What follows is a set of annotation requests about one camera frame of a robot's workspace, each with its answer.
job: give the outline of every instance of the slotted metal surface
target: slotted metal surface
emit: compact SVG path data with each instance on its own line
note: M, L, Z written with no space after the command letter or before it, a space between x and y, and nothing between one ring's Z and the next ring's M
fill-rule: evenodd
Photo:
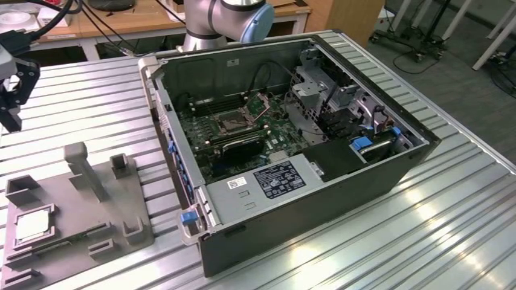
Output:
M136 158L156 235L152 246L48 289L515 287L515 166L344 35L320 36L443 139L427 161L387 195L207 279L198 248L180 241L136 60L46 68L22 110L24 131L0 139L0 189L14 176L68 171L68 143L87 143L94 164L124 152ZM0 206L4 225L4 197Z

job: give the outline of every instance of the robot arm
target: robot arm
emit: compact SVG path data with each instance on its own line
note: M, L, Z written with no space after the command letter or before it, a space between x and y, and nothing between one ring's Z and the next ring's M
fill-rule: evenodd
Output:
M32 42L52 29L64 15L78 14L83 0L71 10L74 0L68 0L55 19L40 30L26 33L8 31L0 34L0 123L10 132L22 130L18 116L20 106L28 101L40 78L40 66L36 62L16 59L14 56L30 51ZM32 2L36 0L4 0L6 3ZM226 37L250 43L264 40L275 20L275 9L266 0L186 0L187 38L183 51L203 50L227 45ZM11 76L20 81L10 88Z
M226 37L251 43L264 40L275 20L266 0L186 0L187 38L183 51L227 44Z

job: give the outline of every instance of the wooden desk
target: wooden desk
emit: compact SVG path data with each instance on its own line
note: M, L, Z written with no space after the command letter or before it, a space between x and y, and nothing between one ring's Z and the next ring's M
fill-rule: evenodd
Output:
M303 33L311 8L290 4L276 7L275 11L275 22L294 22L292 34ZM95 10L95 13L127 40L183 34L187 32L180 22L171 21L167 12L155 0L138 0L138 4L132 10L115 12L111 16L104 11ZM114 32L99 21L95 22L103 32L112 36ZM116 36L111 37L111 39L112 41L119 41L119 37ZM84 13L82 13L74 15L70 27L52 29L42 38L40 45L34 50L80 46L87 59L99 60L100 56L96 44L106 42L106 37L95 28Z
M312 7L307 32L340 29L363 47L375 30L384 0L306 0Z

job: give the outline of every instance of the green circuit board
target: green circuit board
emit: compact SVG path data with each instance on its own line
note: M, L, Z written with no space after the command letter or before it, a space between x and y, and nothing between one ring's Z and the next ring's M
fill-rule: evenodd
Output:
M180 123L208 184L266 166L278 154L294 156L308 147L284 112L280 96L252 95L243 107L202 117L182 112ZM242 162L222 163L223 150L252 138L263 143L260 152Z

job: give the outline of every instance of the gray carpet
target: gray carpet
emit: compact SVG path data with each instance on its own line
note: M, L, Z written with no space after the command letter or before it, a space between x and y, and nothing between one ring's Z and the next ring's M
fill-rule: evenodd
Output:
M411 17L419 1L414 1L406 17ZM402 0L390 0L387 6L399 8ZM422 28L430 26L439 4L432 3ZM443 35L455 17L448 9L436 35ZM368 45L368 51L416 89L454 116L454 118L514 162L516 163L516 99L511 98L492 83L488 70L474 71L471 66L491 44L486 39L491 29L464 18L447 44L450 51L440 62L424 73L404 73L392 65L394 58L410 49L382 39ZM507 39L500 50L507 51L516 41ZM407 71L420 71L436 60L427 57L415 63L408 57L398 60Z

